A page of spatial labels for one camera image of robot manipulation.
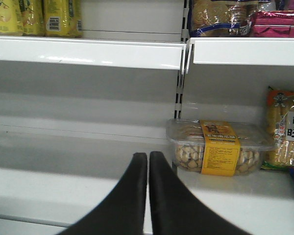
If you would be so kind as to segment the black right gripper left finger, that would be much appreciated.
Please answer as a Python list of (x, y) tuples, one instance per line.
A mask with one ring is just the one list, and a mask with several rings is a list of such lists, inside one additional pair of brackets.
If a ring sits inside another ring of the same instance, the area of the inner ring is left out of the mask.
[(132, 160), (111, 192), (60, 235), (142, 235), (147, 194), (147, 155)]

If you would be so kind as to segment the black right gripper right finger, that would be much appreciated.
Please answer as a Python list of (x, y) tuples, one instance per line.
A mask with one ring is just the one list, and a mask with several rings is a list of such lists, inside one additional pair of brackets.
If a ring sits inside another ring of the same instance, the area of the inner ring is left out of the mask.
[(149, 200), (155, 235), (246, 235), (198, 200), (176, 176), (164, 154), (149, 155)]

